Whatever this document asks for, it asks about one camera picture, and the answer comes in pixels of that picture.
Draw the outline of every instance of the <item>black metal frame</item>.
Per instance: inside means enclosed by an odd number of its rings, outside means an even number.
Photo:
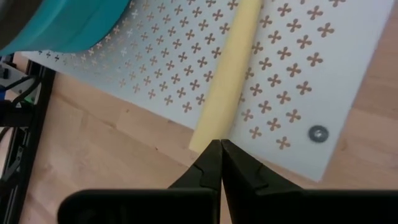
[[[20,115],[20,119],[29,116],[29,125],[12,131],[0,180],[2,223],[19,223],[55,78],[53,70],[30,60],[26,73],[41,80],[40,95],[36,104],[30,105],[30,113]]]

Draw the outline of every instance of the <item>teal plastic bin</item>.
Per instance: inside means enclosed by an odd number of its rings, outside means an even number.
[[[42,0],[30,21],[0,55],[17,51],[79,52],[98,43],[130,0]]]

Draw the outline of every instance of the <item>black cable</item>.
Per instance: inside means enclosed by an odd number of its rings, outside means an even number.
[[[30,79],[32,79],[32,78],[35,78],[35,76],[33,76],[33,75],[28,75],[28,76],[26,76],[26,77],[24,77],[24,78],[21,78],[21,79],[18,80],[18,81],[15,81],[14,83],[11,83],[10,85],[4,87],[4,88],[1,89],[1,90],[2,90],[2,91],[10,90],[10,89],[14,88],[15,86],[18,86],[18,85],[20,85],[21,83],[24,83],[24,82],[26,82],[27,80],[30,80]]]
[[[23,101],[29,94],[31,94],[40,85],[41,81],[42,81],[41,78],[37,77],[35,79],[35,82],[33,82],[33,84],[25,92],[21,93],[12,101],[12,104],[16,106],[19,102]]]

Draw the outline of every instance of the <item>cross-shaped cutout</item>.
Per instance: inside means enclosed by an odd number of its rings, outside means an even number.
[[[154,90],[154,89],[152,89],[151,91],[149,91],[149,92],[148,92],[148,95],[149,95],[149,99],[151,100],[153,97],[155,97],[155,96],[156,96],[156,94],[155,94],[155,90]]]
[[[206,78],[206,82],[209,82],[213,78],[213,72],[209,71],[208,73],[204,74],[203,77]]]
[[[111,34],[105,36],[105,42],[108,43],[112,39]]]
[[[301,69],[299,69],[299,65],[297,63],[294,63],[293,66],[287,67],[286,70],[290,72],[290,77],[294,77],[296,74],[301,73]]]
[[[287,137],[284,136],[282,139],[277,139],[276,143],[279,144],[279,149],[283,150],[285,147],[290,147],[290,143],[287,142]]]
[[[223,26],[220,26],[220,30],[221,30],[221,34],[227,33],[227,31],[230,30],[230,27],[228,27],[228,23],[226,22],[226,23],[224,23]]]
[[[184,87],[181,87],[181,89],[177,90],[177,93],[179,98],[187,94],[187,92],[184,91]]]
[[[135,86],[133,86],[132,89],[134,90],[134,93],[137,93],[137,92],[139,92],[139,91],[141,90],[141,89],[139,88],[138,83],[137,83]]]
[[[113,28],[113,32],[114,32],[115,34],[118,34],[118,33],[120,32],[119,25],[116,25],[116,27]]]
[[[161,43],[163,43],[164,42],[163,35],[160,35],[159,38],[156,38],[156,41],[157,41],[157,45],[160,45]]]
[[[159,9],[159,12],[162,12],[163,10],[166,9],[166,7],[164,6],[164,3],[162,2],[161,5],[157,6],[157,8]]]
[[[172,80],[173,80],[173,84],[176,84],[176,83],[179,82],[181,79],[178,77],[178,74],[175,74],[174,76],[172,76]]]
[[[129,76],[130,76],[130,80],[133,80],[133,79],[136,78],[136,74],[135,74],[134,72],[131,72],[131,73],[129,74]]]
[[[164,98],[164,101],[166,101],[166,106],[173,103],[172,95],[169,95],[168,97]]]
[[[308,81],[305,81],[303,85],[297,85],[296,88],[300,90],[300,95],[304,95],[306,91],[312,91],[312,88],[308,86]]]
[[[227,6],[229,6],[229,10],[234,10],[239,4],[236,2],[237,0],[229,1]]]
[[[306,45],[312,45],[312,41],[308,39],[308,35],[304,35],[303,39],[297,39],[300,48],[304,49]]]
[[[136,47],[138,47],[137,42],[134,40],[130,43],[131,48],[134,50]]]
[[[265,18],[260,20],[260,23],[262,24],[262,28],[266,28],[267,25],[271,25],[272,24],[272,20],[269,19],[269,16],[266,16]]]
[[[262,93],[262,89],[260,89],[260,84],[256,84],[255,87],[250,87],[250,90],[253,91],[253,96],[257,96],[258,93]]]
[[[142,65],[139,67],[139,70],[140,70],[141,74],[142,74],[143,72],[146,72],[147,68],[145,67],[145,64],[142,64]]]
[[[264,103],[259,103],[259,107],[261,108],[261,113],[265,114],[267,111],[271,111],[272,107],[269,106],[269,102],[266,100]]]
[[[284,47],[283,50],[278,50],[278,54],[280,55],[280,59],[281,59],[281,60],[285,60],[285,57],[290,57],[290,56],[292,56],[292,53],[291,53],[291,52],[288,52],[287,50],[288,50],[287,47]]]
[[[127,60],[127,62],[124,63],[124,66],[126,66],[126,68],[130,68],[132,65],[131,60]]]
[[[130,22],[128,21],[128,19],[129,19],[129,18],[124,18],[124,19],[122,20],[123,27],[126,27],[127,25],[130,24]]]
[[[207,44],[210,45],[212,42],[216,40],[215,37],[213,37],[213,33],[209,34],[209,36],[205,37],[205,40],[207,40]]]
[[[282,36],[278,35],[278,34],[279,34],[279,31],[275,31],[273,35],[271,35],[271,34],[268,35],[268,38],[272,39],[271,40],[272,44],[276,43],[277,40],[282,39]]]
[[[153,33],[156,33],[156,31],[159,30],[159,26],[157,26],[157,24],[155,24],[155,25],[152,26],[151,28],[152,28]]]
[[[330,28],[330,22],[326,23],[324,27],[319,27],[318,31],[321,32],[321,37],[326,37],[328,34],[335,32],[333,28]]]
[[[185,55],[185,52],[182,52],[182,54],[178,55],[178,58],[180,59],[180,62],[183,62],[186,60],[188,57]]]
[[[319,57],[319,53],[316,52],[314,53],[313,56],[308,56],[307,60],[311,62],[311,67],[314,67],[317,65],[317,63],[322,63],[323,59]]]
[[[174,12],[175,12],[175,15],[176,16],[178,16],[179,14],[180,14],[180,12],[182,12],[183,10],[182,10],[182,8],[181,8],[181,5],[179,5],[178,7],[176,7],[175,9],[174,9]]]
[[[337,7],[339,2],[346,2],[346,0],[329,0],[330,2],[333,2],[333,7]]]
[[[302,26],[299,24],[298,19],[294,19],[293,23],[286,24],[287,27],[291,27],[290,32],[294,32],[296,29],[300,29]]]
[[[184,19],[180,20],[180,24],[181,24],[181,27],[185,27],[185,25],[189,24],[188,19],[187,19],[186,16],[184,17]]]
[[[164,50],[161,51],[163,58],[166,57],[166,55],[169,55],[170,52],[167,51],[167,48],[165,48]]]
[[[241,96],[239,97],[239,104],[244,103],[246,99],[243,97],[243,93],[241,93]]]
[[[288,95],[287,91],[284,91],[283,94],[278,94],[276,98],[280,99],[280,103],[283,105],[286,101],[292,100]]]
[[[205,95],[201,94],[200,96],[197,96],[197,101],[198,101],[198,105],[201,105],[202,103],[205,102]]]
[[[171,21],[170,15],[167,14],[165,17],[163,17],[163,21],[164,21],[164,24],[167,24],[168,22],[170,22]]]
[[[192,4],[192,2],[196,1],[196,0],[187,0],[188,1],[188,5],[190,6]]]
[[[157,63],[156,56],[154,55],[152,58],[149,59],[150,65],[154,66]]]
[[[142,21],[139,21],[137,23],[137,29],[140,30],[144,25],[142,24]]]
[[[214,59],[217,59],[217,57],[221,55],[220,47],[217,47],[216,50],[212,50],[211,53],[214,55]]]
[[[264,50],[259,41],[257,41],[257,43],[251,47],[251,49],[254,50],[253,51],[254,54],[257,54],[258,52]]]
[[[188,111],[192,110],[191,103],[187,102],[186,104],[182,105],[182,108],[184,109],[184,113],[188,113]]]
[[[193,33],[193,30],[191,29],[189,32],[187,32],[185,34],[187,36],[187,39],[190,40],[192,37],[195,36],[195,34]]]
[[[144,78],[144,83],[145,86],[147,86],[148,84],[150,84],[152,81],[150,80],[149,76],[147,76],[146,78]]]
[[[251,114],[251,110],[247,109],[246,112],[242,112],[241,115],[243,116],[244,121],[248,121],[248,119],[253,119],[254,116]]]
[[[120,86],[120,88],[122,88],[122,87],[124,87],[125,85],[126,85],[126,81],[125,81],[125,79],[123,78],[122,80],[119,81],[119,86]]]
[[[173,42],[174,49],[177,49],[181,47],[182,43],[180,42],[180,39],[177,39],[176,41]]]
[[[317,16],[322,16],[323,12],[319,11],[319,6],[315,6],[313,10],[308,10],[307,14],[311,15],[311,20],[315,20]]]
[[[261,70],[265,70],[267,67],[271,67],[272,63],[269,62],[269,57],[266,57],[264,61],[259,61],[259,64],[262,65]]]
[[[197,7],[194,11],[192,11],[192,13],[193,13],[193,16],[196,18],[196,17],[198,17],[198,15],[201,15],[201,10],[200,10],[200,7]]]
[[[173,64],[173,60],[171,60],[170,62],[166,63],[167,66],[167,70],[170,71],[172,68],[174,68],[174,64]]]
[[[284,17],[287,13],[290,13],[292,8],[289,8],[289,4],[285,3],[283,7],[278,8],[278,12],[280,12],[280,16]]]
[[[221,13],[221,9],[217,10],[217,13],[213,13],[213,17],[214,17],[215,21],[218,21],[218,19],[223,16],[224,16],[224,14]]]
[[[198,80],[195,80],[194,82],[190,82],[189,85],[192,86],[192,91],[195,91],[196,88],[200,87]]]
[[[192,65],[189,65],[187,68],[184,68],[184,72],[186,76],[189,76],[189,74],[193,74]]]
[[[211,7],[213,4],[216,3],[216,0],[206,0],[207,7]]]
[[[173,26],[171,29],[167,30],[167,32],[169,33],[169,36],[173,36],[173,34],[175,34],[175,27]]]
[[[155,75],[156,75],[156,78],[159,78],[163,75],[163,73],[160,71],[160,69],[158,69],[157,71],[155,71]]]
[[[148,38],[147,32],[144,32],[143,34],[141,34],[141,38],[142,38],[142,41],[145,41],[146,38]]]
[[[268,81],[271,82],[271,87],[275,87],[276,84],[282,83],[282,80],[278,79],[278,74],[275,74],[273,78],[269,77]]]
[[[286,113],[286,116],[290,117],[290,119],[289,119],[290,123],[294,123],[295,120],[301,119],[301,116],[298,113],[299,112],[296,109],[294,109],[293,112],[291,112],[291,113],[289,113],[289,112]]]
[[[193,49],[193,53],[195,54],[197,51],[201,50],[199,47],[199,43],[196,43],[194,46],[191,47]]]
[[[206,19],[203,20],[203,22],[199,23],[200,26],[200,31],[203,31],[205,28],[209,27],[209,24],[206,23]]]
[[[272,121],[268,121],[267,124],[270,126],[271,131],[275,131],[275,129],[279,129],[281,127],[280,124],[278,124],[278,118],[274,118]]]
[[[202,68],[204,65],[207,65],[207,61],[205,59],[205,57],[202,57],[200,60],[198,60],[200,68]]]
[[[246,75],[244,76],[244,79],[248,80],[249,77],[254,77],[254,72],[251,71],[252,68],[249,67],[248,70],[246,71]]]
[[[142,8],[144,9],[144,11],[146,11],[149,8],[149,3],[148,0],[145,0],[145,2],[142,4]]]
[[[251,138],[256,139],[257,137],[261,137],[262,133],[259,131],[259,127],[255,127],[254,129],[250,129],[249,133],[252,134]]]
[[[149,54],[153,50],[152,44],[149,44],[147,47],[145,47],[145,49],[147,50],[147,53]]]
[[[163,82],[162,84],[159,84],[160,90],[164,91],[168,88],[168,86],[166,85],[166,82]]]

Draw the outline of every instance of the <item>wooden surface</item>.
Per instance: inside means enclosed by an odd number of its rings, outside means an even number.
[[[322,182],[266,164],[305,188],[397,189],[397,39],[395,6]],[[55,223],[60,202],[80,189],[167,187],[198,156],[186,150],[192,132],[57,75],[21,223]],[[229,223],[225,201],[222,211]]]

